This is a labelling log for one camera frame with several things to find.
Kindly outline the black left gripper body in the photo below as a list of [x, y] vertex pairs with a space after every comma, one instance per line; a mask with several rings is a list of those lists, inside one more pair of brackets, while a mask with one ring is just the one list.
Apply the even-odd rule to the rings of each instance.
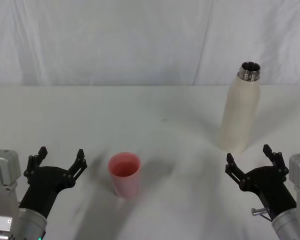
[[58, 194], [76, 184], [76, 179], [68, 170], [55, 166], [25, 170], [23, 175], [29, 187], [19, 208], [35, 211], [44, 218], [49, 216]]

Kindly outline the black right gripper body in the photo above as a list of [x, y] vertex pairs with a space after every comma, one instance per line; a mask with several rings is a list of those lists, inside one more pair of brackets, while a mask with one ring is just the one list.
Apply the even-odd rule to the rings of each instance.
[[274, 220], [281, 213], [296, 208], [296, 201], [284, 184], [288, 173], [287, 167], [258, 167], [242, 175], [240, 189], [256, 194]]

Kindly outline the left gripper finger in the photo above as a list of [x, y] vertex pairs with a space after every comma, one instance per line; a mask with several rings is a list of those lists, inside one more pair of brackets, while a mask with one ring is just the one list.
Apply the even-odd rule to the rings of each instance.
[[28, 157], [27, 167], [23, 175], [26, 178], [30, 178], [34, 174], [35, 170], [40, 167], [47, 154], [47, 148], [45, 146], [42, 146], [36, 155], [30, 155]]
[[87, 166], [87, 162], [85, 159], [84, 150], [79, 149], [74, 163], [67, 170], [67, 172], [64, 174], [64, 176], [66, 178], [74, 179], [76, 181], [87, 167], [88, 166]]

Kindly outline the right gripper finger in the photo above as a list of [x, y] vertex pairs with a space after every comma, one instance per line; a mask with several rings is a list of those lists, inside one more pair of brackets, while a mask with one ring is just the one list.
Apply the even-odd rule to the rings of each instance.
[[285, 165], [282, 152], [273, 152], [268, 144], [263, 146], [262, 151], [280, 174], [286, 176], [289, 173], [289, 170]]
[[239, 188], [247, 188], [248, 181], [246, 174], [236, 165], [231, 153], [226, 156], [227, 165], [225, 166], [225, 173], [234, 180]]

